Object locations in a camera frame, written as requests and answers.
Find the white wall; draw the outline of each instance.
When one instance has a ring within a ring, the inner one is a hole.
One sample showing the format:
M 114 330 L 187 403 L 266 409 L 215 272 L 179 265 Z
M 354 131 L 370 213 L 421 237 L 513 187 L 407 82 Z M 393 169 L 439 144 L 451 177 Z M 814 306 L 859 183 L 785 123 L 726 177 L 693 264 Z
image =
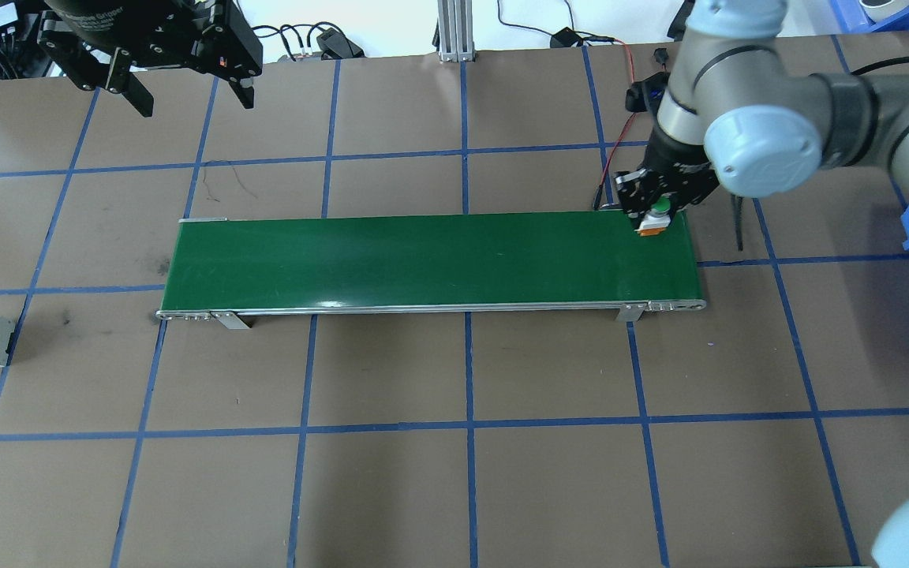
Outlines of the white wall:
M 297 2 L 238 0 L 251 25 L 331 21 L 364 47 L 369 57 L 426 54 L 437 22 L 436 0 L 333 0 Z M 557 32 L 570 25 L 563 0 L 501 0 L 505 21 Z M 666 32 L 682 0 L 571 0 L 577 29 L 619 37 L 628 43 L 668 42 Z M 782 36 L 836 33 L 829 0 L 790 0 Z M 473 35 L 477 50 L 548 47 L 549 39 L 497 21 L 496 0 L 473 1 Z M 286 51 L 277 37 L 263 40 L 264 60 L 279 60 Z

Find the orange component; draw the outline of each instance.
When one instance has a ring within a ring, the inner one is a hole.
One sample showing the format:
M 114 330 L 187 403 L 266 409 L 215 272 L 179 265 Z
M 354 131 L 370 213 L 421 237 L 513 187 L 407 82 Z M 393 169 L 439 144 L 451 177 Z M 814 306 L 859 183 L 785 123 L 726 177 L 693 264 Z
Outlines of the orange component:
M 654 237 L 654 236 L 656 236 L 656 234 L 664 233 L 664 230 L 666 230 L 666 229 L 667 229 L 666 226 L 660 226 L 660 227 L 657 227 L 656 229 L 639 230 L 638 234 L 641 237 Z

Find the conveyor belt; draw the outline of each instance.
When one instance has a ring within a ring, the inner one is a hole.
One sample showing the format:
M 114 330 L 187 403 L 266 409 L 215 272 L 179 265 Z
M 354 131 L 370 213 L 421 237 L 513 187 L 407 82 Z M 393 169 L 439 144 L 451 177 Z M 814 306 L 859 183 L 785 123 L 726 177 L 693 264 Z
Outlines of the conveyor belt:
M 617 211 L 182 222 L 164 319 L 290 313 L 700 309 L 685 216 Z

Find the conveyor leg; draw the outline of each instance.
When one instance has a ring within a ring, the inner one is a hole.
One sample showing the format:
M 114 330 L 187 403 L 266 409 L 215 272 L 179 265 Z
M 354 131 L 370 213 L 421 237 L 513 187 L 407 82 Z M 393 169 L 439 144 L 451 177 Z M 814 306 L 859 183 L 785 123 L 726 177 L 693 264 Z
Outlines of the conveyor leg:
M 619 316 L 616 317 L 616 321 L 632 323 L 632 321 L 640 320 L 643 312 L 645 312 L 645 306 L 625 305 L 619 309 Z
M 222 323 L 227 330 L 250 330 L 250 326 L 242 319 L 239 319 L 237 313 L 213 312 L 212 316 Z

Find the red wire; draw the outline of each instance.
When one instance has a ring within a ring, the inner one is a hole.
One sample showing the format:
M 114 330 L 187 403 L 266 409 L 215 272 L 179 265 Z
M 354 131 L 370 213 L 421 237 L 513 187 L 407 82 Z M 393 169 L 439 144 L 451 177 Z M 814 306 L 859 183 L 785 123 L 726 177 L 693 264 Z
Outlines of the red wire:
M 636 69 L 634 65 L 634 52 L 630 50 L 630 47 L 627 43 L 623 42 L 621 39 L 616 40 L 624 50 L 627 51 L 627 62 L 629 64 L 629 73 L 630 73 L 630 83 L 631 85 L 636 81 Z M 609 167 L 612 164 L 612 158 L 616 155 L 616 148 L 619 148 L 619 145 L 623 143 L 624 137 L 627 137 L 627 133 L 632 125 L 634 125 L 634 119 L 638 117 L 638 113 L 631 113 L 630 118 L 627 119 L 627 123 L 623 125 L 623 129 L 619 133 L 618 139 L 616 139 L 616 144 L 612 145 L 612 150 L 609 152 L 609 159 L 605 161 L 605 168 L 602 170 L 602 178 L 598 182 L 600 188 L 605 187 L 605 179 L 609 176 Z
M 623 42 L 623 40 L 621 40 L 621 39 L 617 39 L 616 42 L 619 43 L 620 46 L 622 46 L 624 48 L 624 50 L 627 50 L 627 60 L 629 61 L 629 64 L 630 64 L 630 82 L 634 83 L 634 81 L 637 80 L 636 79 L 636 69 L 634 67 L 634 52 L 630 50 L 630 47 L 628 46 L 627 42 Z
M 609 152 L 609 159 L 605 161 L 605 169 L 602 170 L 602 179 L 599 180 L 598 185 L 605 185 L 605 178 L 609 175 L 609 166 L 612 164 L 612 157 L 616 155 L 616 148 L 619 148 L 619 145 L 623 143 L 623 138 L 627 136 L 627 132 L 632 125 L 634 125 L 634 119 L 638 117 L 638 113 L 634 112 L 630 115 L 630 118 L 627 119 L 627 123 L 623 125 L 623 130 L 619 133 L 618 139 L 616 139 L 616 144 L 612 145 L 612 151 Z

